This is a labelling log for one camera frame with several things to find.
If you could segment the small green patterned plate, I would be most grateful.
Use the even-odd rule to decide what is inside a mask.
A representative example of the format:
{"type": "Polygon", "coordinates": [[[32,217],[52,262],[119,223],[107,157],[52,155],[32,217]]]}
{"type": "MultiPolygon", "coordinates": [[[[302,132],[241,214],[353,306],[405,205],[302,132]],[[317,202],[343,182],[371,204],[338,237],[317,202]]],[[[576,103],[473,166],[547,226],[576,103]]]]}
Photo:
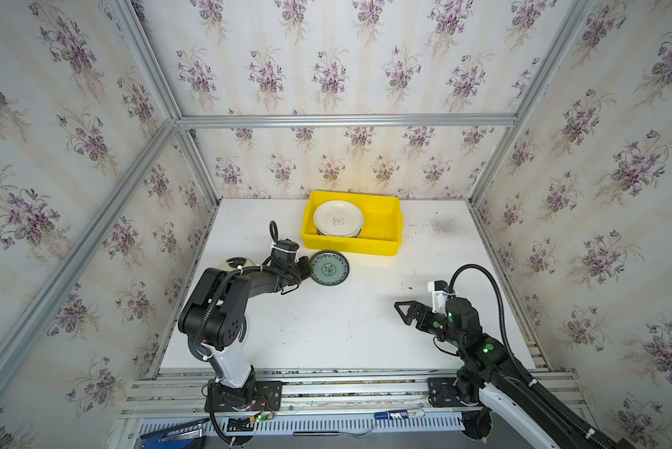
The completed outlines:
{"type": "Polygon", "coordinates": [[[323,286],[342,284],[350,274],[346,257],[335,251],[324,250],[310,258],[311,278],[323,286]]]}

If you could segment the small cream plate dark spot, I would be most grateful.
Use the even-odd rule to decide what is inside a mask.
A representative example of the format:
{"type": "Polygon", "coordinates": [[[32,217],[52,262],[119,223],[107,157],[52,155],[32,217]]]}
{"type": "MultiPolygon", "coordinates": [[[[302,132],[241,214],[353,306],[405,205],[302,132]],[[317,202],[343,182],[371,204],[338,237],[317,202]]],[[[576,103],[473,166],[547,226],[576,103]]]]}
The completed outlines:
{"type": "Polygon", "coordinates": [[[235,256],[228,258],[219,264],[217,269],[221,269],[221,271],[239,271],[240,269],[245,269],[254,265],[255,263],[249,258],[235,256]]]}

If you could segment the plain white large plate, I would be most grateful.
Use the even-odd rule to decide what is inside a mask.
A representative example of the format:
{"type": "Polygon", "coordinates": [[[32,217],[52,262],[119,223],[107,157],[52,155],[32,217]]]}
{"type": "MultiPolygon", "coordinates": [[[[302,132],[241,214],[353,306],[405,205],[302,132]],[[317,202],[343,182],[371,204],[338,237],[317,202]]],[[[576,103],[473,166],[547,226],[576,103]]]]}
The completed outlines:
{"type": "Polygon", "coordinates": [[[365,216],[353,203],[343,200],[331,200],[320,205],[313,214],[316,228],[326,231],[351,232],[363,228],[365,216]]]}

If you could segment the white plate dark green rim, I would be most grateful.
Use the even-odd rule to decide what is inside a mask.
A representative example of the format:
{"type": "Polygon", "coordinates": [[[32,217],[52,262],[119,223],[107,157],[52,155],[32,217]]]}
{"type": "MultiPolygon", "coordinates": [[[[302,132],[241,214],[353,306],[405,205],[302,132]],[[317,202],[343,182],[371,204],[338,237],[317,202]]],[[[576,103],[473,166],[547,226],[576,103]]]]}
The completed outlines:
{"type": "Polygon", "coordinates": [[[354,239],[354,238],[358,238],[358,236],[359,236],[360,233],[361,233],[362,228],[358,228],[357,230],[355,230],[355,231],[351,231],[351,232],[345,232],[345,231],[338,231],[338,232],[337,232],[337,231],[326,231],[326,230],[321,229],[321,228],[317,228],[316,230],[317,230],[318,235],[321,235],[321,236],[335,237],[335,238],[354,239]]]}

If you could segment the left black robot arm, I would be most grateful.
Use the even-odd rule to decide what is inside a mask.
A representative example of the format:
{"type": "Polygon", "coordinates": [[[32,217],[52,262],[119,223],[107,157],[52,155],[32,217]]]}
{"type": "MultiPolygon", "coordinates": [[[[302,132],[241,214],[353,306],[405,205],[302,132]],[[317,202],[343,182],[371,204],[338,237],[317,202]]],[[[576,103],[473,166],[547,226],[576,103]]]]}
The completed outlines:
{"type": "Polygon", "coordinates": [[[198,279],[180,313],[178,331],[186,336],[189,352],[215,371],[208,386],[209,412],[220,405],[245,410],[255,402],[255,368],[238,342],[248,301],[291,293],[311,276],[309,258],[299,257],[298,249],[296,242],[279,239],[261,264],[209,268],[198,279]]]}

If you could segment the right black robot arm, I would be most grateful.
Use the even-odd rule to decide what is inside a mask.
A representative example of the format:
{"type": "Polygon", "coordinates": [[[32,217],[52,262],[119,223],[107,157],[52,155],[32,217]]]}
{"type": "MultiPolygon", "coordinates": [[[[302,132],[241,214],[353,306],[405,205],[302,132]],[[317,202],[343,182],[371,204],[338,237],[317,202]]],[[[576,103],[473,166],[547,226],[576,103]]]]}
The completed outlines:
{"type": "Polygon", "coordinates": [[[633,447],[589,424],[530,375],[506,345],[483,331],[468,299],[448,299],[442,314],[414,300],[394,307],[405,325],[452,344],[463,362],[455,377],[429,379],[432,406],[480,406],[502,417],[535,448],[633,447]]]}

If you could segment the yellow plastic bin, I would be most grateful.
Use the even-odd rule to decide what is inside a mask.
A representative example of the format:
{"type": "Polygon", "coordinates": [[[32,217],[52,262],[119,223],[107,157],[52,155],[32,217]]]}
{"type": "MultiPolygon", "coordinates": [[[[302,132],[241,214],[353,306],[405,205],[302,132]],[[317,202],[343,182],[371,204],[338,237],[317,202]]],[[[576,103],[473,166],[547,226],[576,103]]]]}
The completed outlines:
{"type": "Polygon", "coordinates": [[[304,210],[302,222],[301,237],[305,246],[313,250],[395,256],[402,243],[403,215],[401,202],[395,196],[314,191],[304,210]],[[318,235],[313,214],[320,205],[331,200],[348,201],[361,209],[365,216],[365,224],[358,238],[318,235]]]}

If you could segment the blue white marker pen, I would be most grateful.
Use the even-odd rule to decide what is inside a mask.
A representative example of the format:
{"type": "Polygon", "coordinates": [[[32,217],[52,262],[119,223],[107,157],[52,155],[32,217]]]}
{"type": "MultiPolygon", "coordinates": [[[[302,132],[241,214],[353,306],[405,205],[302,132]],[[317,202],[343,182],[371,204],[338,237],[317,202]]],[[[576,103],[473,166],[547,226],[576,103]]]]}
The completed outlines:
{"type": "Polygon", "coordinates": [[[378,412],[374,414],[374,419],[377,421],[393,421],[393,420],[407,420],[418,419],[425,416],[425,412],[421,409],[404,409],[378,412]]]}

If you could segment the white plate teal red rim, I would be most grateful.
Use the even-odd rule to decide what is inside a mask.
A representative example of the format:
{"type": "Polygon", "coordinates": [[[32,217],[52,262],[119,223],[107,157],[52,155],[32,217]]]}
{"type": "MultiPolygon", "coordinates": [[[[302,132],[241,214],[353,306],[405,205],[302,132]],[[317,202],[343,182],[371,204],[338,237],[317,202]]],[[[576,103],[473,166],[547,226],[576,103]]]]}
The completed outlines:
{"type": "MultiPolygon", "coordinates": [[[[246,337],[246,334],[247,334],[247,331],[248,331],[248,318],[246,316],[244,316],[244,318],[241,320],[240,331],[238,332],[238,343],[239,344],[243,344],[243,342],[245,340],[245,337],[246,337]]],[[[188,340],[187,346],[188,346],[188,350],[189,350],[190,354],[194,358],[196,358],[197,360],[201,360],[201,361],[206,360],[206,357],[204,355],[202,355],[197,350],[197,348],[195,347],[195,344],[191,340],[188,340]]]]}

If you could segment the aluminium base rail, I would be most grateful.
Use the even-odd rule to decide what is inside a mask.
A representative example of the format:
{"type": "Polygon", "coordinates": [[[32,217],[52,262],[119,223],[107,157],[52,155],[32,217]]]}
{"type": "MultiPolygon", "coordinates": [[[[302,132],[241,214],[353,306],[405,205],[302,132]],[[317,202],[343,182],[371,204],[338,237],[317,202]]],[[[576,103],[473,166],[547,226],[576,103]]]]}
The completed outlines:
{"type": "MultiPolygon", "coordinates": [[[[262,372],[256,400],[237,411],[223,405],[212,415],[228,436],[360,436],[377,432],[459,431],[467,415],[480,406],[434,407],[429,379],[453,378],[451,370],[391,372],[262,372]],[[418,419],[377,421],[378,412],[421,409],[418,419]]],[[[135,420],[144,432],[206,418],[208,383],[212,375],[167,372],[129,385],[119,415],[135,420]]]]}

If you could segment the aluminium cage frame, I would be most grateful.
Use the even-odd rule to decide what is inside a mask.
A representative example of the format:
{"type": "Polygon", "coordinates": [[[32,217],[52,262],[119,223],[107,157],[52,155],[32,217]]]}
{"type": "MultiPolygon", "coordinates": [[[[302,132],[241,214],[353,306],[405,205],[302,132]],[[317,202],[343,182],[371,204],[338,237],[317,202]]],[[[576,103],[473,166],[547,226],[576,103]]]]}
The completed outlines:
{"type": "Polygon", "coordinates": [[[536,70],[530,86],[517,103],[515,112],[508,113],[413,113],[413,114],[305,114],[305,115],[184,115],[177,105],[148,37],[137,18],[137,13],[128,1],[111,1],[109,7],[115,22],[124,30],[124,37],[137,66],[154,90],[156,104],[163,110],[165,121],[148,141],[144,150],[130,166],[115,190],[96,213],[82,236],[72,247],[66,260],[49,277],[26,308],[0,345],[0,398],[15,378],[28,355],[36,345],[36,336],[43,331],[47,319],[66,297],[66,289],[79,277],[94,258],[101,241],[121,216],[128,202],[135,196],[140,179],[165,151],[171,140],[179,142],[185,151],[186,163],[195,172],[208,204],[218,205],[216,189],[208,176],[203,157],[193,141],[192,129],[230,128],[243,125],[251,128],[330,128],[355,125],[396,127],[406,125],[498,125],[507,127],[504,136],[515,136],[517,128],[527,120],[545,85],[554,75],[557,65],[573,42],[577,29],[592,7],[590,1],[575,1],[567,9],[564,18],[551,39],[540,67],[536,70]]]}

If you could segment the blue tool under rail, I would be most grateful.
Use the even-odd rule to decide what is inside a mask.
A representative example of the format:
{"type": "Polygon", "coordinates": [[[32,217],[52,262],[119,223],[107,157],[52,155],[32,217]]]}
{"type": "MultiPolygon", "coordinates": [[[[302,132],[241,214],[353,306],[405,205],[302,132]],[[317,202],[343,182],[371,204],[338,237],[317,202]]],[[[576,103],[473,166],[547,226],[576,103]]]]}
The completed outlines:
{"type": "Polygon", "coordinates": [[[200,449],[206,445],[206,418],[148,432],[139,436],[139,449],[200,449]]]}

